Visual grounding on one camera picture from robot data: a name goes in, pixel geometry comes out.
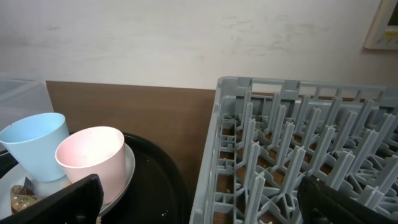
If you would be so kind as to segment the light blue plastic cup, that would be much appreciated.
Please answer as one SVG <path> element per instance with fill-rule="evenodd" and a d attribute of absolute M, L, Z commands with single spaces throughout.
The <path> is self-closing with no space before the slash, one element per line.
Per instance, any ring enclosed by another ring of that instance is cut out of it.
<path fill-rule="evenodd" d="M 65 176 L 55 152 L 69 135 L 64 115 L 41 113 L 4 128 L 1 144 L 35 180 L 52 182 Z"/>

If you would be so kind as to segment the gold snack wrapper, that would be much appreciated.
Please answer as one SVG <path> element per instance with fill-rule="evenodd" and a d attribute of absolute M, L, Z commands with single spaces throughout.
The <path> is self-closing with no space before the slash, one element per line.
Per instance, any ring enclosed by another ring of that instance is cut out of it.
<path fill-rule="evenodd" d="M 26 177 L 23 185 L 14 185 L 10 189 L 11 212 L 13 215 L 40 201 L 34 193 L 33 183 Z"/>

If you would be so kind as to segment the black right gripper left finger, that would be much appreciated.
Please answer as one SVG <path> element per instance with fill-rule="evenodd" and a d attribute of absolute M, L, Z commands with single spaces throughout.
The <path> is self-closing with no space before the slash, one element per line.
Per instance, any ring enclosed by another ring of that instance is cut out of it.
<path fill-rule="evenodd" d="M 2 224 L 96 224 L 104 192 L 98 175 L 90 174 L 44 198 Z"/>

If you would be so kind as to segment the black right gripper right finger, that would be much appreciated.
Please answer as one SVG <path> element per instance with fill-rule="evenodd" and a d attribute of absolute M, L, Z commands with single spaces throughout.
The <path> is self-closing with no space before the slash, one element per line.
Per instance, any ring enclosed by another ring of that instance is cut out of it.
<path fill-rule="evenodd" d="M 304 224 L 397 223 L 311 177 L 301 180 L 297 197 Z"/>

